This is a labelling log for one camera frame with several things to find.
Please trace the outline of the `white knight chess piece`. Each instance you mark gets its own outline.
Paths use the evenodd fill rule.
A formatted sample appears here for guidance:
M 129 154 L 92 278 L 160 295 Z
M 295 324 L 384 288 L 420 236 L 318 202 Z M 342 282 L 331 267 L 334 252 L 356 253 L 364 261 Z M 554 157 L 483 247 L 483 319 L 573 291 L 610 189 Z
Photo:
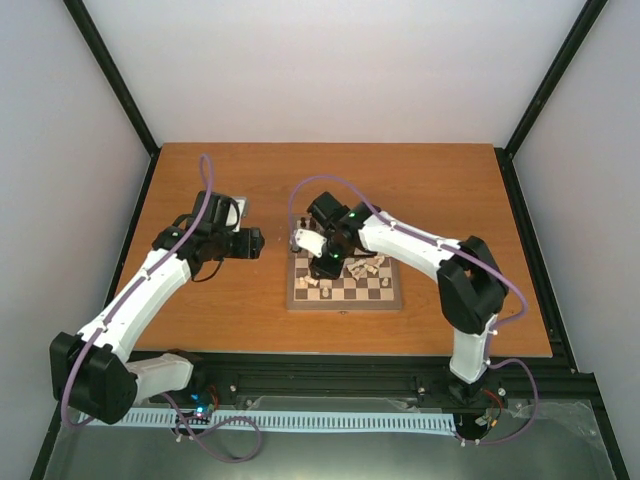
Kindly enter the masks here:
M 318 279 L 314 279 L 313 277 L 307 275 L 303 278 L 304 282 L 307 285 L 311 285 L 313 287 L 317 287 L 319 285 L 319 280 Z

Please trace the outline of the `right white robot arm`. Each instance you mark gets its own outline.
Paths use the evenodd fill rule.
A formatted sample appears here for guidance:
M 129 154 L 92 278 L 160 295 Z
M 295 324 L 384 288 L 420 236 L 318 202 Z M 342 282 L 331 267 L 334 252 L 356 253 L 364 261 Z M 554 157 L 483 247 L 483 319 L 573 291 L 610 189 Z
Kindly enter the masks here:
M 482 239 L 439 237 L 364 201 L 350 208 L 328 192 L 316 197 L 307 213 L 321 231 L 295 227 L 291 242 L 312 255 L 312 277 L 337 279 L 357 250 L 387 256 L 426 275 L 436 283 L 442 314 L 453 328 L 450 372 L 468 385 L 481 379 L 489 367 L 490 331 L 509 293 Z

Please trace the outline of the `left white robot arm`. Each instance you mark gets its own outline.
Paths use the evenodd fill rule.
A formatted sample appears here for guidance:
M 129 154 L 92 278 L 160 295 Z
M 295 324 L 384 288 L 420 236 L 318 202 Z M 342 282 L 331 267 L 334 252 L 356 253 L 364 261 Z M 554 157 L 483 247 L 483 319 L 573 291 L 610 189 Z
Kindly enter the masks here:
M 130 355 L 162 306 L 204 263 L 259 257 L 264 238 L 258 228 L 241 225 L 247 210 L 244 197 L 199 192 L 192 212 L 156 237 L 141 268 L 104 310 L 77 334 L 53 339 L 51 380 L 62 408 L 112 425 L 165 392 L 190 403 L 206 395 L 208 378 L 197 355 L 177 349 L 140 361 Z

